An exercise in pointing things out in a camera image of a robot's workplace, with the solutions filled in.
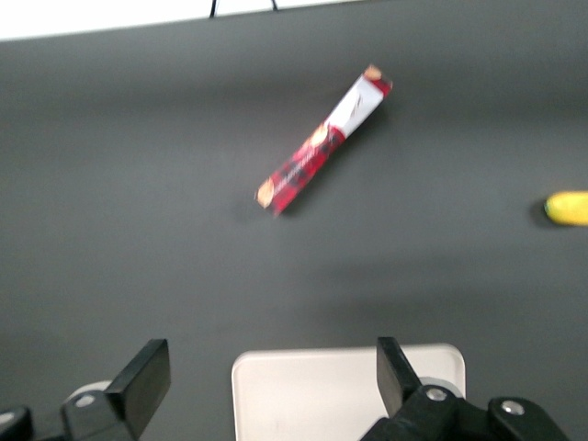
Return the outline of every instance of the gray surface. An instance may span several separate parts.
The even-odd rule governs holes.
[[[231,439],[250,349],[449,342],[588,433],[585,2],[382,2],[0,44],[0,395],[167,337],[145,440]],[[395,90],[278,220],[257,186],[365,66]]]

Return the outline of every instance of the white tray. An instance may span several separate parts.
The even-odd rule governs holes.
[[[465,397],[465,363],[454,346],[402,350],[424,382],[453,385]],[[232,367],[232,396],[237,441],[357,441],[386,416],[375,347],[247,352]]]

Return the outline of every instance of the screw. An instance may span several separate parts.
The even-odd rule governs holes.
[[[500,407],[503,408],[503,411],[511,415],[522,415],[525,413],[525,408],[518,402],[512,400],[503,401]]]
[[[78,401],[75,402],[75,407],[86,407],[86,406],[89,406],[95,400],[96,400],[96,398],[94,398],[94,396],[89,395],[89,394],[86,394],[82,398],[80,398]]]
[[[15,419],[14,412],[0,413],[0,425],[10,423],[14,419]]]
[[[444,401],[447,398],[447,394],[438,388],[431,388],[426,392],[426,396],[429,400],[433,401]]]

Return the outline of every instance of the black clamp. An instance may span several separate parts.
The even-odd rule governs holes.
[[[105,390],[74,395],[49,420],[33,424],[25,406],[0,412],[0,441],[137,440],[170,382],[167,341],[151,340]]]
[[[378,339],[379,393],[390,418],[362,441],[569,441],[547,413],[529,400],[501,397],[484,411],[453,392],[423,385],[398,342]]]

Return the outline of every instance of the yellow object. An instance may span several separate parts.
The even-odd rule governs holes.
[[[563,191],[545,202],[549,218],[563,225],[588,227],[588,191]]]

